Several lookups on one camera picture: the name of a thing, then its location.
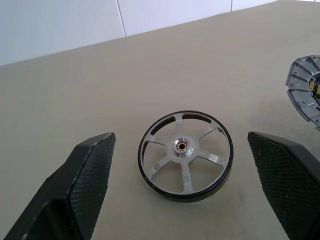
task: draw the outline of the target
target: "silver spoke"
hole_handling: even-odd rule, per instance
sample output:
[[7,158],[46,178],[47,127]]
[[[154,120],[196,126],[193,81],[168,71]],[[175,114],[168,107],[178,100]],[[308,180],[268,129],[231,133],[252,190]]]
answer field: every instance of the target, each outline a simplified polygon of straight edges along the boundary
[[209,134],[209,133],[211,133],[211,132],[213,132],[214,130],[219,129],[219,128],[220,128],[220,126],[218,125],[218,123],[216,123],[216,122],[213,121],[212,123],[209,124],[208,127],[206,127],[205,129],[203,129],[203,130],[199,133],[199,135],[197,136],[198,140],[202,139],[205,135],[207,135],[207,134]]
[[167,163],[169,163],[171,159],[166,155],[160,161],[158,161],[152,168],[150,168],[145,175],[148,179],[151,180],[153,175],[155,175],[162,167],[164,167]]
[[145,141],[146,142],[150,142],[150,143],[154,143],[154,144],[160,144],[160,145],[163,145],[163,146],[167,146],[168,145],[168,140],[165,139],[165,138],[161,138],[161,137],[158,137],[158,136],[155,136],[155,135],[147,135],[145,137]]
[[183,180],[183,193],[184,194],[194,193],[195,190],[192,187],[190,171],[189,171],[189,163],[182,162],[181,168],[182,168],[182,180]]
[[180,135],[183,131],[183,120],[182,120],[183,113],[178,113],[174,115],[175,118],[175,125],[178,135]]
[[226,168],[226,166],[228,164],[228,159],[226,157],[217,156],[217,155],[212,154],[211,152],[204,151],[201,149],[198,150],[198,152],[196,153],[196,156],[203,158],[205,160],[208,160],[210,162],[213,162],[215,164],[218,164],[218,165],[222,166],[223,168]]

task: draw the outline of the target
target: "table surface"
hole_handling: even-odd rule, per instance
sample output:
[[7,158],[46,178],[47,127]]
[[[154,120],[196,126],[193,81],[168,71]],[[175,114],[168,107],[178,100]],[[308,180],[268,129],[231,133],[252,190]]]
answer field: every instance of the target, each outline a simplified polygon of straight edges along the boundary
[[[296,58],[320,52],[319,11],[278,1],[0,67],[0,238],[76,144],[115,132],[93,240],[288,239],[247,135],[280,136],[319,157],[320,132],[285,86]],[[137,163],[148,127],[180,110],[214,116],[234,144],[228,181],[195,203],[156,194]]]

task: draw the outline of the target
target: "grout line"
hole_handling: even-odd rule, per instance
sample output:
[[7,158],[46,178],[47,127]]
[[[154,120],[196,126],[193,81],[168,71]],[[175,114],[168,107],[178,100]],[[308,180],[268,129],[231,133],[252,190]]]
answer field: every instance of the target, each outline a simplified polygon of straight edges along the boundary
[[124,20],[123,20],[123,18],[122,18],[122,14],[121,14],[121,10],[120,10],[119,0],[115,0],[115,1],[116,1],[116,5],[117,5],[117,7],[118,7],[119,14],[120,14],[120,20],[121,20],[122,30],[123,30],[124,36],[126,37],[127,34],[126,34],[125,25],[124,25]]

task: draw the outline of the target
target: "wheel rim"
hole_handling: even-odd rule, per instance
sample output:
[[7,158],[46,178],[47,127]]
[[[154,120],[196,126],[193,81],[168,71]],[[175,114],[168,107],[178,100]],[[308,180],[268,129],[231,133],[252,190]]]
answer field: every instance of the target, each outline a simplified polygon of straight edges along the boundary
[[[196,134],[186,133],[183,125],[184,119],[205,121],[208,123],[208,127]],[[175,122],[176,124],[177,134],[175,136],[172,138],[160,138],[156,135],[160,129],[172,122]],[[224,135],[227,142],[227,157],[221,157],[200,148],[199,140],[213,131],[219,131]],[[144,154],[148,143],[165,146],[166,155],[153,167],[145,169]],[[189,164],[196,158],[202,158],[223,167],[220,175],[213,182],[200,190],[194,190],[190,177]],[[167,197],[177,199],[198,197],[211,192],[228,176],[232,161],[233,143],[227,129],[212,116],[198,111],[174,112],[159,119],[144,134],[138,150],[138,164],[145,181],[157,192]],[[152,177],[170,162],[177,163],[181,166],[183,180],[182,192],[166,190],[152,180]]]

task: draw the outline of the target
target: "wheel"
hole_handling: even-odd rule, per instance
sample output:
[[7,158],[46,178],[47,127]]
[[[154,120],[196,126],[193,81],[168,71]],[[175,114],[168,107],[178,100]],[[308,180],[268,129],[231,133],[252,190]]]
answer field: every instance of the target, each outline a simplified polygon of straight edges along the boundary
[[[201,132],[190,134],[184,131],[184,119],[205,121],[208,125],[207,128]],[[167,139],[160,138],[156,135],[160,129],[173,122],[176,123],[177,130],[177,134],[175,134],[174,137]],[[200,148],[199,140],[213,131],[219,131],[224,135],[227,142],[227,157],[221,157]],[[165,146],[166,155],[153,167],[145,169],[144,155],[148,143]],[[172,201],[190,203],[205,199],[222,187],[229,176],[233,156],[234,148],[231,137],[227,129],[218,120],[203,112],[192,110],[177,111],[162,117],[146,131],[138,149],[138,165],[144,180],[155,191]],[[222,166],[223,170],[209,185],[200,190],[194,190],[190,177],[189,164],[198,157]],[[183,180],[182,192],[165,190],[152,180],[152,177],[169,162],[174,162],[181,166]]]

